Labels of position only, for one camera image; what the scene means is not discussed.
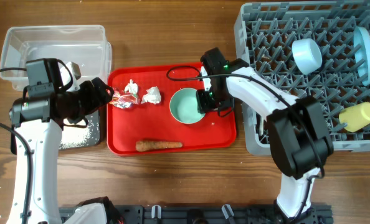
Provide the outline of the green bowl with rice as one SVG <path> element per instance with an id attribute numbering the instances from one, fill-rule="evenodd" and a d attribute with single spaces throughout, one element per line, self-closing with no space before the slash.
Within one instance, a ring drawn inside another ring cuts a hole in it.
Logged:
<path id="1" fill-rule="evenodd" d="M 171 97 L 169 109 L 176 121 L 182 124 L 194 124 L 205 116 L 204 113 L 198 110 L 196 93 L 196 89 L 183 88 Z"/>

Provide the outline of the red strawberry cake wrapper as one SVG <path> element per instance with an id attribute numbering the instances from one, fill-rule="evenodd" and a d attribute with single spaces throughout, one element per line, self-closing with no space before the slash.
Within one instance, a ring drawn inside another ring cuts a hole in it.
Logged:
<path id="1" fill-rule="evenodd" d="M 138 105 L 140 103 L 140 99 L 137 94 L 120 91 L 119 89 L 113 90 L 114 94 L 109 104 L 116 108 L 128 109 L 131 108 L 132 105 Z"/>

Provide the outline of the white plastic spoon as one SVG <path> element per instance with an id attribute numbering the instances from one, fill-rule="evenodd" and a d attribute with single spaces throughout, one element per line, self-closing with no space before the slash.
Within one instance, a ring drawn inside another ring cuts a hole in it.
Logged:
<path id="1" fill-rule="evenodd" d="M 262 116 L 260 116 L 260 122 L 259 122 L 259 136 L 263 136 L 264 134 L 264 119 Z"/>

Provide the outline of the orange carrot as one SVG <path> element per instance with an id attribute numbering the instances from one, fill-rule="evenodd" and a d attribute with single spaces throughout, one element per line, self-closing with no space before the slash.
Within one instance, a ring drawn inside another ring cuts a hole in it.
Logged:
<path id="1" fill-rule="evenodd" d="M 183 144 L 181 142 L 174 141 L 152 141 L 142 140 L 136 142 L 136 150 L 138 152 L 146 152 L 160 149 L 175 149 L 181 148 Z"/>

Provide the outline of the light blue small bowl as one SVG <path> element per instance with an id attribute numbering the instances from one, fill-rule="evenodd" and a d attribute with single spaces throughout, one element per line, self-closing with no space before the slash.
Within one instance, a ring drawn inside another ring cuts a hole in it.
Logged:
<path id="1" fill-rule="evenodd" d="M 323 63 L 320 48 L 313 39 L 294 41 L 292 43 L 292 55 L 296 66 L 304 75 L 316 71 Z"/>

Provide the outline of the yellow plastic cup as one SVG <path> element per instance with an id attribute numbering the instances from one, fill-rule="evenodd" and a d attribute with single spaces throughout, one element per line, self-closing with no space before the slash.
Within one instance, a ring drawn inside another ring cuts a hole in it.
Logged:
<path id="1" fill-rule="evenodd" d="M 356 132 L 370 124 L 370 102 L 360 103 L 342 110 L 339 114 L 341 124 L 346 124 L 345 130 Z"/>

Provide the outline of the light blue plate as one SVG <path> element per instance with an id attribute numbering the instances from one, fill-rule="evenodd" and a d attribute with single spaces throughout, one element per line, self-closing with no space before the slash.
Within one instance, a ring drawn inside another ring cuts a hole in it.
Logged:
<path id="1" fill-rule="evenodd" d="M 359 78 L 364 86 L 370 85 L 370 34 L 364 27 L 354 30 L 353 44 Z"/>

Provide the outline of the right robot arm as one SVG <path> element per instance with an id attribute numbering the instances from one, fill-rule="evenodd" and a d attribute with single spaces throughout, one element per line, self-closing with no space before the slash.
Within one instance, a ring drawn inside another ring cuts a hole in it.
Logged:
<path id="1" fill-rule="evenodd" d="M 270 154 L 282 173 L 276 222 L 322 223 L 310 195 L 314 181 L 325 176 L 324 164 L 334 146 L 318 100 L 274 87 L 244 60 L 226 60 L 218 48 L 205 52 L 200 61 L 197 77 L 204 82 L 204 89 L 196 93 L 200 113 L 226 116 L 239 99 L 266 122 Z"/>

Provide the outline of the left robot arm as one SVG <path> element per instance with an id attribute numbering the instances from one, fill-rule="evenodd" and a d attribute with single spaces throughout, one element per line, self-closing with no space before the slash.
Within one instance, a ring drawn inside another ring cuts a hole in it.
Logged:
<path id="1" fill-rule="evenodd" d="M 76 124 L 113 98 L 113 88 L 100 78 L 78 85 L 75 63 L 64 67 L 69 74 L 65 83 L 62 64 L 56 58 L 26 62 L 29 84 L 9 112 L 16 178 L 8 223 L 61 223 L 57 157 L 64 122 Z"/>

